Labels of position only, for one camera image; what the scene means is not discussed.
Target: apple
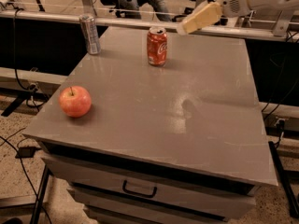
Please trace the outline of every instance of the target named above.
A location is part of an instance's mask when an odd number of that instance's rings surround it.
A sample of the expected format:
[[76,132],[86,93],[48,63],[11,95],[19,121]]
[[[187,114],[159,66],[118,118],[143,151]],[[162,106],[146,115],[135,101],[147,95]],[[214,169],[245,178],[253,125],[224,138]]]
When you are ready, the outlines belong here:
[[92,98],[83,87],[67,87],[59,95],[59,105],[67,116],[79,118],[91,109]]

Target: coca-cola can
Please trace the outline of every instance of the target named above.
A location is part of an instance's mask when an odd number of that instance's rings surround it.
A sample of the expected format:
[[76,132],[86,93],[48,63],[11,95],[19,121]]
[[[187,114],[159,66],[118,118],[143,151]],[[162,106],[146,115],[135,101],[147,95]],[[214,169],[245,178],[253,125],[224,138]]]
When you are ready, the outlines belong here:
[[151,27],[148,32],[149,64],[163,66],[167,56],[167,33],[163,27]]

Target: drawer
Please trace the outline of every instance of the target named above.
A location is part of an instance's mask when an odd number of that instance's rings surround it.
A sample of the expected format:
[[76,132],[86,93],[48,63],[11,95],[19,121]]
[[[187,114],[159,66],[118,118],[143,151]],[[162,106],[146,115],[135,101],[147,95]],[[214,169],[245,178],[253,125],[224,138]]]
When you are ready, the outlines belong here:
[[254,205],[253,197],[194,184],[144,175],[120,168],[43,153],[42,160],[56,177],[227,218],[241,218]]
[[84,206],[83,211],[87,217],[99,221],[101,224],[158,224],[141,218],[130,217],[119,213],[111,212],[105,209]]
[[186,213],[177,209],[157,206],[148,203],[129,200],[120,196],[100,193],[93,190],[69,188],[68,191],[79,203],[85,203],[89,207],[105,209],[122,216],[129,216],[149,223],[163,224],[223,224],[221,220],[208,217],[200,217],[196,214]]

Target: aluminum can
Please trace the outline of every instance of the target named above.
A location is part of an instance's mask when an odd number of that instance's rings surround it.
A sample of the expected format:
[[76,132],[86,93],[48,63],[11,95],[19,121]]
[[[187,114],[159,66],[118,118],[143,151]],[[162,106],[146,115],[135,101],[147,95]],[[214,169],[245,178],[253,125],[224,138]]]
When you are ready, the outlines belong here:
[[151,27],[148,32],[147,51],[149,64],[164,66],[167,56],[167,33],[163,27]]
[[79,16],[79,21],[84,34],[87,52],[91,55],[100,53],[101,47],[94,16],[92,14],[83,14]]

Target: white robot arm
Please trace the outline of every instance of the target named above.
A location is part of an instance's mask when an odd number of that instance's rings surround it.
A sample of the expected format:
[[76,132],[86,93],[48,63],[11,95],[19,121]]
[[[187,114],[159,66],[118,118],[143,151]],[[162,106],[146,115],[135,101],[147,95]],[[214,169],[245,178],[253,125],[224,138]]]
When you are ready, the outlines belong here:
[[178,25],[177,31],[188,34],[219,21],[222,15],[228,18],[245,16],[261,8],[295,10],[299,8],[299,0],[215,0],[197,7]]

